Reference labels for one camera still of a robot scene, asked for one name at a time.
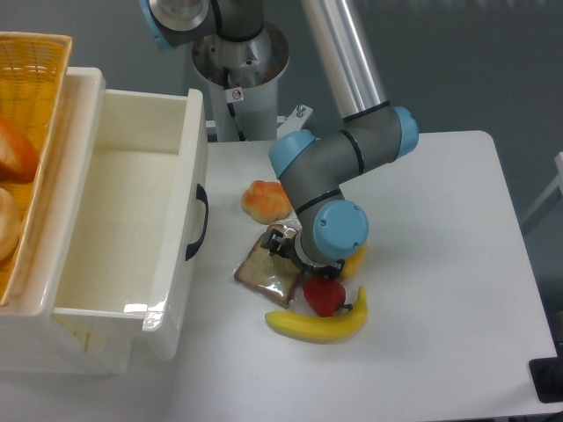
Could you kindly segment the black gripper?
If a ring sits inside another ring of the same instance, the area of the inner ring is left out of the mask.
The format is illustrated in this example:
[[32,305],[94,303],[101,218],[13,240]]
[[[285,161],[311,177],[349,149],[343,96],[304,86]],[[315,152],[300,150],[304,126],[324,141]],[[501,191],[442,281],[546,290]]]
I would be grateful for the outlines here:
[[298,230],[292,237],[285,237],[278,229],[269,229],[264,234],[260,247],[267,250],[270,256],[276,255],[289,259],[304,273],[318,273],[328,280],[337,280],[342,274],[346,261],[341,258],[330,265],[325,265],[311,260],[303,251],[301,237],[301,230]]

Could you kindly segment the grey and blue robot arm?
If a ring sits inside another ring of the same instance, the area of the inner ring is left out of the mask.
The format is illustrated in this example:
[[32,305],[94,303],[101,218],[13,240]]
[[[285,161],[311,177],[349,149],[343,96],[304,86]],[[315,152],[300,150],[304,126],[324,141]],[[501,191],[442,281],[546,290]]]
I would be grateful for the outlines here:
[[412,115],[392,106],[350,1],[306,1],[303,10],[344,127],[317,138],[277,130],[277,84],[289,62],[283,33],[261,1],[143,1],[162,49],[192,45],[211,97],[221,142],[272,140],[268,156],[301,228],[291,240],[270,232],[264,248],[308,274],[336,279],[369,234],[364,211],[341,185],[415,149]]

